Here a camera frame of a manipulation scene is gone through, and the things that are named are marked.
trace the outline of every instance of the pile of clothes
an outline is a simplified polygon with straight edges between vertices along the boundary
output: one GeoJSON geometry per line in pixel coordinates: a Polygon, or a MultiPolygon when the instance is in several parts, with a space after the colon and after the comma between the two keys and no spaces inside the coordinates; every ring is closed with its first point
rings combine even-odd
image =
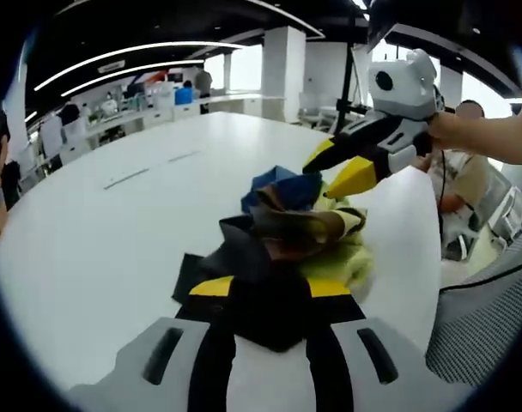
{"type": "Polygon", "coordinates": [[[299,272],[339,281],[361,300],[372,267],[361,238],[367,213],[326,191],[320,173],[276,166],[254,178],[241,200],[244,214],[220,221],[219,248],[207,257],[185,255],[173,298],[184,303],[198,284],[224,276],[255,283],[299,272]]]}

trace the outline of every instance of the yellow-green cloth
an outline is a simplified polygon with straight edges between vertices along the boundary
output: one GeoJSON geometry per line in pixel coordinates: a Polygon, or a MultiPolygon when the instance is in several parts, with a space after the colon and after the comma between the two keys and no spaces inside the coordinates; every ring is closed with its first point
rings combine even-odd
{"type": "MultiPolygon", "coordinates": [[[[345,227],[358,227],[361,218],[338,209],[355,209],[367,216],[366,210],[352,208],[346,198],[328,199],[322,196],[327,191],[324,183],[313,211],[334,211],[345,221],[345,227]]],[[[334,279],[341,282],[354,295],[362,296],[372,269],[372,254],[363,245],[361,230],[347,233],[337,243],[328,245],[316,255],[306,257],[299,263],[300,272],[309,278],[334,279]]]]}

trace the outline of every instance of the black ceiling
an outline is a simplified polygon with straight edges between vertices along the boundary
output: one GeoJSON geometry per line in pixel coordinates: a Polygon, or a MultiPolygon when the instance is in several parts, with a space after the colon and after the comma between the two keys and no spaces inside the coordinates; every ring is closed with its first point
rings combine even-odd
{"type": "MultiPolygon", "coordinates": [[[[486,27],[476,19],[465,19],[462,0],[398,0],[400,9],[395,10],[400,23],[419,27],[431,33],[463,45],[498,67],[518,83],[511,65],[506,45],[496,37],[484,35],[486,27]],[[482,34],[472,32],[477,25],[482,34]]],[[[306,23],[322,29],[328,41],[347,41],[347,16],[354,4],[350,0],[324,0],[306,2],[301,0],[275,0],[279,8],[301,18],[306,23]]],[[[254,29],[267,29],[291,25],[315,35],[287,17],[246,0],[179,0],[161,2],[142,0],[86,0],[72,4],[65,11],[53,16],[34,37],[33,49],[28,58],[27,112],[45,112],[61,104],[62,92],[99,76],[97,68],[122,58],[126,68],[163,61],[187,58],[202,47],[163,47],[134,51],[120,57],[107,58],[84,66],[62,76],[38,92],[33,88],[60,70],[102,53],[134,45],[179,40],[221,41],[239,33],[254,29]]],[[[357,28],[353,34],[356,42],[365,42],[367,30],[357,28]]],[[[422,46],[443,64],[458,65],[454,53],[431,45],[427,41],[404,34],[391,34],[388,40],[409,47],[422,46]]],[[[251,44],[261,37],[239,42],[251,44]]],[[[469,61],[463,68],[482,78],[502,94],[511,93],[507,87],[469,61]]]]}

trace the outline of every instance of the round table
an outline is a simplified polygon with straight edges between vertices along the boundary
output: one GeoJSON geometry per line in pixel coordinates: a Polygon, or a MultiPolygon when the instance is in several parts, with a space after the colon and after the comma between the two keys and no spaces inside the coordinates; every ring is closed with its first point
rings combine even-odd
{"type": "MultiPolygon", "coordinates": [[[[66,390],[109,373],[119,349],[179,309],[171,295],[184,253],[222,242],[218,221],[240,212],[252,178],[274,165],[299,173],[325,138],[212,113],[98,148],[34,187],[0,238],[0,293],[47,376],[66,390]]],[[[368,209],[374,256],[361,307],[424,352],[440,285],[430,180],[408,168],[350,200],[368,209]]]]}

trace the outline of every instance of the blue cloth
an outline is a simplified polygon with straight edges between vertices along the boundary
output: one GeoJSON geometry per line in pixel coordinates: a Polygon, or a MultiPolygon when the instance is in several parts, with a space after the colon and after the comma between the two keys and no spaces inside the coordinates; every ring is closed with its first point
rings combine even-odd
{"type": "Polygon", "coordinates": [[[192,103],[192,88],[178,88],[175,90],[175,105],[188,105],[192,103]]]}
{"type": "Polygon", "coordinates": [[[252,188],[242,197],[242,212],[249,214],[251,206],[258,206],[256,193],[267,185],[273,185],[286,210],[310,210],[319,197],[322,187],[320,173],[295,174],[288,169],[274,166],[267,173],[252,179],[252,188]]]}

